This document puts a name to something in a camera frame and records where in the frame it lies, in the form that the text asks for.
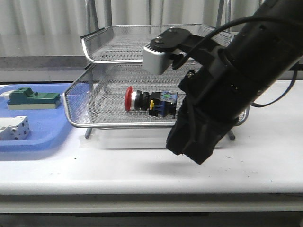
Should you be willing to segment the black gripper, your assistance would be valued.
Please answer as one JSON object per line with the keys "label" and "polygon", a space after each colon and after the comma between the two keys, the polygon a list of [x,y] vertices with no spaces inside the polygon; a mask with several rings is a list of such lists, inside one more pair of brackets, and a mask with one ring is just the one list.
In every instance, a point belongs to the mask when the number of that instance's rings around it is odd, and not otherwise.
{"label": "black gripper", "polygon": [[182,79],[179,87],[186,97],[166,140],[168,150],[199,165],[230,134],[251,101],[251,80],[238,69],[230,49],[215,48],[211,56],[195,75]]}

